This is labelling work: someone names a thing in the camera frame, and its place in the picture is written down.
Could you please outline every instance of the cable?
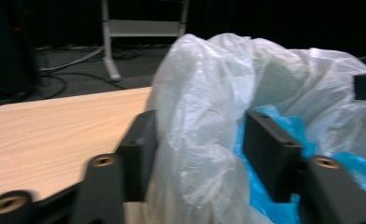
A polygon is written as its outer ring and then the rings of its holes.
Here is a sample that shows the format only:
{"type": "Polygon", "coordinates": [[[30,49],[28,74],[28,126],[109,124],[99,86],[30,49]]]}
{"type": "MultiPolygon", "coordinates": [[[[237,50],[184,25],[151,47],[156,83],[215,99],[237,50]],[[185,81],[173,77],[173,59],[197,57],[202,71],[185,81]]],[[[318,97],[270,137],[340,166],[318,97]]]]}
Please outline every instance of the cable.
{"type": "Polygon", "coordinates": [[[52,78],[52,79],[55,79],[55,80],[59,80],[61,83],[62,83],[62,87],[60,90],[58,90],[57,92],[53,93],[52,95],[50,96],[47,96],[47,97],[44,97],[43,100],[48,100],[48,99],[51,99],[61,93],[63,93],[64,91],[66,91],[67,89],[67,81],[64,80],[63,78],[60,78],[60,77],[53,77],[53,76],[42,76],[42,77],[47,77],[47,78],[52,78]]]}
{"type": "Polygon", "coordinates": [[[79,73],[79,72],[72,72],[72,73],[57,73],[57,74],[51,74],[51,75],[47,75],[47,77],[56,77],[56,76],[84,76],[84,77],[92,77],[92,78],[95,78],[95,79],[98,79],[98,80],[101,80],[111,86],[114,86],[114,87],[117,87],[121,90],[127,90],[127,88],[125,87],[122,87],[121,85],[118,85],[116,83],[114,83],[113,81],[109,81],[107,79],[104,79],[102,77],[98,77],[98,76],[95,76],[95,75],[91,75],[91,74],[87,74],[87,73],[79,73]]]}
{"type": "Polygon", "coordinates": [[[104,50],[104,47],[101,47],[99,49],[97,49],[96,51],[84,56],[84,57],[81,57],[75,61],[72,61],[71,63],[66,63],[66,64],[62,64],[60,66],[57,66],[57,67],[51,67],[51,68],[40,68],[40,72],[49,72],[49,71],[53,71],[53,70],[58,70],[58,69],[61,69],[61,68],[65,68],[67,66],[70,66],[70,65],[73,65],[73,64],[76,64],[76,63],[82,63],[90,58],[92,58],[93,56],[97,55],[98,53],[102,52],[102,50],[104,50]]]}

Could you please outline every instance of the translucent plastic bag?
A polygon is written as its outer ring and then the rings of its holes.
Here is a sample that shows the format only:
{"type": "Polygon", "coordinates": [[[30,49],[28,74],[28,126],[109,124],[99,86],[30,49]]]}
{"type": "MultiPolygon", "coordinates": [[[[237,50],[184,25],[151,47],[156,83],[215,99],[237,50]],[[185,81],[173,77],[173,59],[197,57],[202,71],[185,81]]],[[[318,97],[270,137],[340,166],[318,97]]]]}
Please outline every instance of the translucent plastic bag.
{"type": "MultiPolygon", "coordinates": [[[[208,41],[181,37],[162,62],[148,100],[148,108],[158,110],[161,143],[148,220],[267,223],[248,206],[246,169],[232,152],[237,121],[248,108],[275,105],[284,116],[303,119],[318,153],[346,150],[342,133],[363,127],[344,119],[366,111],[366,102],[354,102],[352,88],[352,76],[363,73],[366,65],[339,51],[284,49],[231,34],[208,41]]],[[[349,149],[366,156],[366,147],[349,149]]]]}

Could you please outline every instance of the light wood surface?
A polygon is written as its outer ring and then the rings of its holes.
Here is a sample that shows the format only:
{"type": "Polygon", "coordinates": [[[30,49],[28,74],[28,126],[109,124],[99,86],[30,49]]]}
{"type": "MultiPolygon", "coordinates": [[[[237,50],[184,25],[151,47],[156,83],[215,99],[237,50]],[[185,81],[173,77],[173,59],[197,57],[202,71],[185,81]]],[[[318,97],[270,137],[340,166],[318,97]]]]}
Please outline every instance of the light wood surface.
{"type": "Polygon", "coordinates": [[[77,183],[91,157],[115,150],[149,92],[0,106],[0,194],[30,189],[39,200],[77,183]]]}

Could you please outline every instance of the metal stand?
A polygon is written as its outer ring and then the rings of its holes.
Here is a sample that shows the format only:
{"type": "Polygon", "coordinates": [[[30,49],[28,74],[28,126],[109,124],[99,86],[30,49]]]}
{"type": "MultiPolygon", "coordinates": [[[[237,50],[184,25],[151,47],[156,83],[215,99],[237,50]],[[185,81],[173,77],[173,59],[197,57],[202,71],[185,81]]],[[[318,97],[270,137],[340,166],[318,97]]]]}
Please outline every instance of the metal stand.
{"type": "Polygon", "coordinates": [[[182,36],[186,32],[189,1],[183,2],[180,21],[118,21],[110,20],[107,0],[102,0],[105,57],[103,59],[110,78],[120,81],[119,69],[113,61],[111,38],[122,36],[182,36]]]}

